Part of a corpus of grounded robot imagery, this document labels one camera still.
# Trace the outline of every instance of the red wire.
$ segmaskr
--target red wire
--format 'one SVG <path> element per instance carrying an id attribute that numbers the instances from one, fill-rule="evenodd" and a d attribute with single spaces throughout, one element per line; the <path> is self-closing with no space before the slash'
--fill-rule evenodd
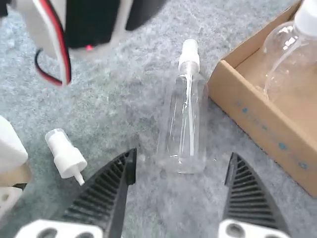
<path id="1" fill-rule="evenodd" d="M 69 54 L 68 54 L 68 48 L 65 45 L 63 27 L 61 25 L 61 22 L 57 16 L 56 12 L 54 11 L 52 4 L 50 3 L 50 0 L 39 0 L 39 2 L 42 5 L 42 7 L 44 8 L 46 14 L 48 15 L 49 19 L 51 20 L 51 22 L 54 26 L 54 29 L 56 31 L 58 43 L 59 43 L 59 48 L 60 48 L 62 58 L 63 58 L 63 63 L 64 63 L 65 68 L 66 68 L 66 84 L 69 84 L 71 81 L 71 65 L 70 65 L 70 59 L 69 59 Z M 38 62 L 37 62 L 37 58 L 38 58 L 39 53 L 41 51 L 42 51 L 42 49 L 39 49 L 39 50 L 37 50 L 37 53 L 35 54 L 36 69 L 38 70 L 40 75 L 43 78 L 45 78 L 47 81 L 49 81 L 57 86 L 61 86 L 62 82 L 59 79 L 47 74 L 39 67 Z"/>

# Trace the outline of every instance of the clear plastic bottle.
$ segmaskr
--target clear plastic bottle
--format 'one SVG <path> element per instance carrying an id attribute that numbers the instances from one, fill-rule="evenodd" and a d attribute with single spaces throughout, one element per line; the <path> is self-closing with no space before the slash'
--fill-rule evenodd
<path id="1" fill-rule="evenodd" d="M 263 52 L 267 74 L 260 87 L 271 101 L 294 90 L 305 94 L 308 85 L 316 84 L 317 0 L 304 0 L 294 21 L 279 25 L 268 35 Z"/>
<path id="2" fill-rule="evenodd" d="M 166 91 L 156 163 L 168 171 L 193 174 L 205 168 L 208 103 L 195 40 L 184 42 L 178 69 Z"/>

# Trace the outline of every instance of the white plastic part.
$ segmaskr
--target white plastic part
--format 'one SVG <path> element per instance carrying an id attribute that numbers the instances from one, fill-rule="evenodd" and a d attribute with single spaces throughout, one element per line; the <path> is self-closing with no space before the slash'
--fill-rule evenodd
<path id="1" fill-rule="evenodd" d="M 192 61 L 198 65 L 198 71 L 200 70 L 200 58 L 198 55 L 198 44 L 194 39 L 187 39 L 183 43 L 182 54 L 179 57 L 178 69 L 180 69 L 182 63 Z"/>
<path id="2" fill-rule="evenodd" d="M 54 156 L 54 163 L 60 176 L 63 179 L 74 176 L 78 183 L 83 185 L 85 182 L 80 172 L 86 168 L 87 161 L 69 141 L 64 130 L 58 128 L 49 131 L 45 135 L 45 141 Z"/>
<path id="3" fill-rule="evenodd" d="M 12 125 L 0 116 L 0 174 L 19 167 L 27 159 L 28 153 Z"/>
<path id="4" fill-rule="evenodd" d="M 58 222 L 49 220 L 36 220 L 23 226 L 15 238 L 103 238 L 100 227 L 79 223 Z"/>
<path id="5" fill-rule="evenodd" d="M 317 37 L 317 0 L 304 0 L 295 14 L 295 27 L 303 34 Z"/>
<path id="6" fill-rule="evenodd" d="M 22 192 L 17 187 L 0 187 L 0 220 L 19 200 Z"/>
<path id="7" fill-rule="evenodd" d="M 218 238 L 290 238 L 286 233 L 232 219 L 222 221 Z"/>

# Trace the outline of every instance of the white spray pump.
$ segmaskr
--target white spray pump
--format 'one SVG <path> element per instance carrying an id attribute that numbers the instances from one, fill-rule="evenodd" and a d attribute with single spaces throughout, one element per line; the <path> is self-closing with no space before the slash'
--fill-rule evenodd
<path id="1" fill-rule="evenodd" d="M 45 135 L 45 141 L 54 156 L 54 164 L 62 179 L 74 176 L 78 183 L 83 185 L 85 182 L 80 172 L 87 166 L 87 161 L 72 145 L 64 130 L 58 128 L 49 131 Z"/>

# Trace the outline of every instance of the screw hole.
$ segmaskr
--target screw hole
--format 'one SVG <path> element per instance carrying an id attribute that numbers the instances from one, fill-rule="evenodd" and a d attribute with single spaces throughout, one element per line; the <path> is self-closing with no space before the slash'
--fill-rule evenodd
<path id="1" fill-rule="evenodd" d="M 85 233 L 79 234 L 78 236 L 76 236 L 76 238 L 94 238 L 94 235 L 89 232 L 85 232 Z"/>
<path id="2" fill-rule="evenodd" d="M 57 230 L 54 228 L 47 228 L 37 236 L 37 238 L 55 238 L 57 234 Z"/>
<path id="3" fill-rule="evenodd" d="M 233 238 L 245 238 L 243 228 L 237 224 L 230 224 L 226 229 L 226 233 Z"/>
<path id="4" fill-rule="evenodd" d="M 1 201 L 2 201 L 2 202 L 5 202 L 5 201 L 8 200 L 8 198 L 9 198 L 9 194 L 6 193 L 6 194 L 2 195 Z"/>

